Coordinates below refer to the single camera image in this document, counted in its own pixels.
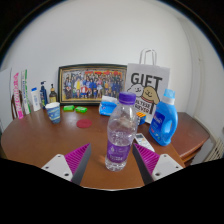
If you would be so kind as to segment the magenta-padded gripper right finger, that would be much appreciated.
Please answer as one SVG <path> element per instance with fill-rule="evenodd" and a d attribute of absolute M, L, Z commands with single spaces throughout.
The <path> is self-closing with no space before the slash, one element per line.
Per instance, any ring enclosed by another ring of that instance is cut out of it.
<path fill-rule="evenodd" d="M 183 168 L 169 154 L 157 154 L 136 143 L 133 144 L 133 155 L 145 185 L 162 179 Z"/>

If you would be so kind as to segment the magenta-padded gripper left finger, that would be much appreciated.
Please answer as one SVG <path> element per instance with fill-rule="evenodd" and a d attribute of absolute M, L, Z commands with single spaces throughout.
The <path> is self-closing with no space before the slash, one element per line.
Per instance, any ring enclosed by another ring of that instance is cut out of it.
<path fill-rule="evenodd" d="M 66 155 L 57 154 L 42 169 L 76 185 L 82 181 L 91 155 L 91 144 L 81 146 Z"/>

